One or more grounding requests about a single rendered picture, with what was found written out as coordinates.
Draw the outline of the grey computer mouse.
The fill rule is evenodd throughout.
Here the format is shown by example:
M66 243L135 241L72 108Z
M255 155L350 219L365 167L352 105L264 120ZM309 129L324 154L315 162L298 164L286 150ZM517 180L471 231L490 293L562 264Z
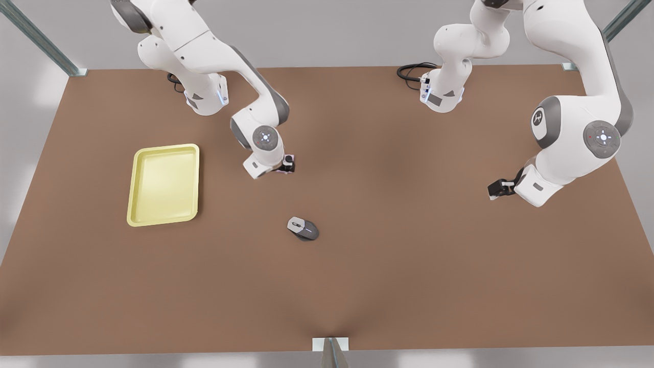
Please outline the grey computer mouse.
M299 217L292 217L288 223L287 228L301 241L317 240L319 231L314 223Z

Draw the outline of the yellow rectangular tray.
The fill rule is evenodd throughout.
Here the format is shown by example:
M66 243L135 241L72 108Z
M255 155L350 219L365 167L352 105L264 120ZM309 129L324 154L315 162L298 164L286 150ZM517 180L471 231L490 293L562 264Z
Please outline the yellow rectangular tray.
M134 155L126 216L130 226L192 220L198 198L198 145L144 148Z

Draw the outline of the silver frame post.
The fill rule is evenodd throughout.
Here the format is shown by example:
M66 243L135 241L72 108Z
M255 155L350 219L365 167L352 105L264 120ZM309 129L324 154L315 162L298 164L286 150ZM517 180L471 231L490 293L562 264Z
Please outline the silver frame post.
M11 0L0 0L0 13L44 52L70 77L84 77L87 69L77 67Z
M608 42L619 35L652 0L610 0L610 2L623 5L623 7L602 30Z
M344 352L349 351L348 337L312 338L313 352L322 352L320 368L349 368Z

